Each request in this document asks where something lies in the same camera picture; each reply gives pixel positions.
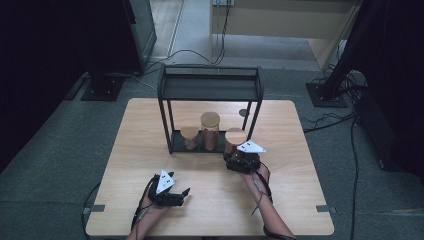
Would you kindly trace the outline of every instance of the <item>cabinet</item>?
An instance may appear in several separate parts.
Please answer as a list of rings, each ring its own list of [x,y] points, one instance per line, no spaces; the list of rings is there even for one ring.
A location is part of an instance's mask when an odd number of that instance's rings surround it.
[[[262,69],[211,67],[190,65],[165,65],[160,68],[158,80],[158,101],[165,130],[169,153],[173,152],[224,152],[225,131],[219,131],[218,147],[214,151],[202,149],[201,144],[187,150],[180,129],[176,129],[172,114],[173,101],[222,101],[246,102],[244,120],[240,128],[246,131],[252,103],[256,103],[248,130],[247,139],[252,136],[264,95],[261,82]]]

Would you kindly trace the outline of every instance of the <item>wrist strap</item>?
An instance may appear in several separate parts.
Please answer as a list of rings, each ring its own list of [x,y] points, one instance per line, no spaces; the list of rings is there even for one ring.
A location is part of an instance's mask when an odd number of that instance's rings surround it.
[[[265,236],[267,236],[269,238],[273,238],[273,239],[296,240],[296,238],[292,238],[292,237],[289,237],[289,236],[272,233],[272,232],[268,231],[268,229],[266,229],[265,225],[264,225],[264,233],[265,233]]]

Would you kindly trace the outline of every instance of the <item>jar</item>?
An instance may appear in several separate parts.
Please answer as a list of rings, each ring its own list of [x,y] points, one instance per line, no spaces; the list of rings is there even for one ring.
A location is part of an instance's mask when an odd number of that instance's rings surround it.
[[[205,150],[213,151],[218,149],[219,121],[220,117],[216,112],[205,112],[200,118],[202,123],[202,147]]]
[[[185,126],[180,130],[181,136],[184,138],[184,146],[188,150],[193,150],[197,148],[199,127],[194,126]]]
[[[246,142],[246,133],[240,128],[230,128],[225,133],[225,156],[234,158],[238,154],[237,146]]]

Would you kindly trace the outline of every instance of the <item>white power outlet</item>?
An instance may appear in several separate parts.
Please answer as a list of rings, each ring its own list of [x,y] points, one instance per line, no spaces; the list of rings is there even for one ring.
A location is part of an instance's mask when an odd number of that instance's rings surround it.
[[[234,0],[212,0],[214,6],[234,6]]]

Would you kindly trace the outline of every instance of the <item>table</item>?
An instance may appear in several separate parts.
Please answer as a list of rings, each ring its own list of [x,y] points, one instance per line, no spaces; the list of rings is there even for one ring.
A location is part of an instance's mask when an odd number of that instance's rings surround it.
[[[226,12],[225,6],[219,11],[213,7],[213,1],[210,0],[211,57],[212,34],[222,33]],[[358,0],[236,0],[230,8],[226,34],[307,38],[324,69],[339,42],[347,39],[358,4]]]
[[[131,99],[116,136],[87,223],[90,236],[129,234],[142,192],[155,173],[174,171],[171,193],[190,187],[182,207],[173,207],[150,236],[263,235],[259,211],[238,174],[226,169],[219,153],[168,153],[157,99]],[[205,111],[221,116],[220,129],[240,127],[239,102],[173,102],[176,129],[198,124]],[[266,148],[261,161],[271,170],[274,205],[296,235],[330,235],[334,231],[319,179],[291,101],[262,102],[252,140]]]

